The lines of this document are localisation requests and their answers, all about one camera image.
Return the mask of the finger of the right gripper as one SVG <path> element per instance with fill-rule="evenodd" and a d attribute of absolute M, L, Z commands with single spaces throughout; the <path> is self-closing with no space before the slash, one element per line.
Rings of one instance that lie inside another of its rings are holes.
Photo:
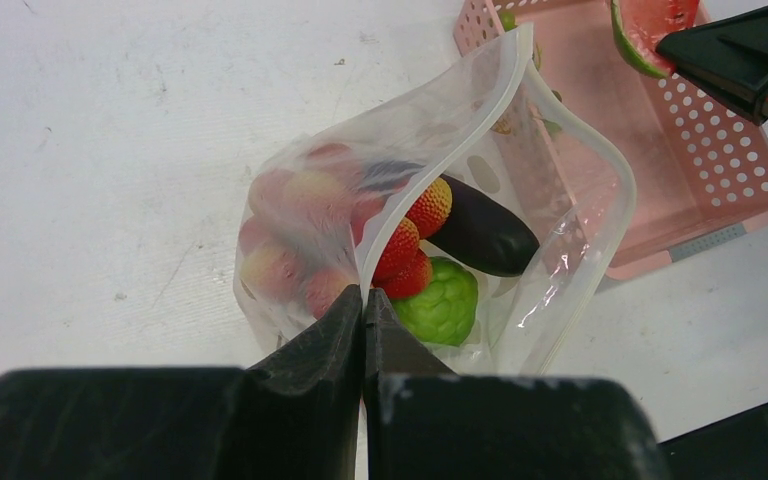
<path fill-rule="evenodd" d="M 768 6 L 670 33 L 656 52 L 738 116 L 768 123 Z"/>

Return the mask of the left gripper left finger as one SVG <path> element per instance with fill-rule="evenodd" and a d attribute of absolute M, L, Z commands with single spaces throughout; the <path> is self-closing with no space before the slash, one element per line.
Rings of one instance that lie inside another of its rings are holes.
<path fill-rule="evenodd" d="M 0 479 L 351 479 L 363 302 L 250 368 L 23 369 L 0 376 Z"/>

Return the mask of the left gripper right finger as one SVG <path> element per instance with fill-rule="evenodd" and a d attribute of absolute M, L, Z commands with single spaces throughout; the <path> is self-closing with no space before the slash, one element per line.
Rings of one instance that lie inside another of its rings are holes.
<path fill-rule="evenodd" d="M 459 375 L 380 289 L 364 315 L 373 479 L 666 479 L 642 408 L 617 382 Z"/>

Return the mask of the green round fruit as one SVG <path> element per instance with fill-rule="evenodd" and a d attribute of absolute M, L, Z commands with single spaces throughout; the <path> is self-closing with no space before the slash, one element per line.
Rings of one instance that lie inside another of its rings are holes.
<path fill-rule="evenodd" d="M 454 260 L 432 257 L 430 264 L 429 285 L 391 303 L 402 324 L 421 342 L 459 347 L 476 322 L 478 282 Z"/>

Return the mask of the pink plastic basket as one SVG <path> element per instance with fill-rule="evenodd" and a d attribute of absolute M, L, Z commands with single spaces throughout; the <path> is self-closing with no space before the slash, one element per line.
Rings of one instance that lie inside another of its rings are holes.
<path fill-rule="evenodd" d="M 768 226 L 764 131 L 680 78 L 628 66 L 607 2 L 467 1 L 454 28 L 459 50 L 497 37 L 503 14 L 534 24 L 544 80 L 634 173 L 637 206 L 610 278 L 628 280 Z"/>

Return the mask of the watermelon slice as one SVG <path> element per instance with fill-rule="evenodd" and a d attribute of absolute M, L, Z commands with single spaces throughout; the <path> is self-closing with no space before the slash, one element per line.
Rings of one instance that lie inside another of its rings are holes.
<path fill-rule="evenodd" d="M 656 79 L 675 66 L 656 53 L 668 34 L 694 26 L 699 0 L 612 0 L 608 2 L 616 50 L 631 68 Z"/>

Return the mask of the red strawberries pile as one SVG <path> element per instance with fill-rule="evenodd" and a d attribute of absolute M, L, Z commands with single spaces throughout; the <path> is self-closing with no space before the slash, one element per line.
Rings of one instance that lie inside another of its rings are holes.
<path fill-rule="evenodd" d="M 366 225 L 421 168 L 404 160 L 367 161 L 345 143 L 326 143 L 294 168 L 258 174 L 247 195 L 251 214 L 238 233 L 242 292 L 269 306 L 299 305 L 321 318 L 358 281 L 354 250 Z M 395 277 L 377 281 L 373 275 L 372 286 L 398 300 L 422 292 L 432 267 L 419 245 Z"/>

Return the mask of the purple eggplant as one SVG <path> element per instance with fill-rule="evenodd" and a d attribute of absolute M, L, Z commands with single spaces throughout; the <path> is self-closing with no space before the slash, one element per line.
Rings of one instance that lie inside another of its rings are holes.
<path fill-rule="evenodd" d="M 433 180 L 397 222 L 373 278 L 389 280 L 407 269 L 423 240 L 497 277 L 521 275 L 539 248 L 536 235 L 523 220 L 447 174 Z"/>

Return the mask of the clear zip top bag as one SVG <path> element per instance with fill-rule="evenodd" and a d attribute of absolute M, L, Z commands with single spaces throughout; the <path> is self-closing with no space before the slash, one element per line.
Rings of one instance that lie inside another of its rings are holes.
<path fill-rule="evenodd" d="M 455 371 L 547 370 L 636 182 L 544 81 L 533 23 L 462 42 L 439 76 L 292 141 L 253 178 L 233 291 L 263 336 L 293 339 L 355 286 Z"/>

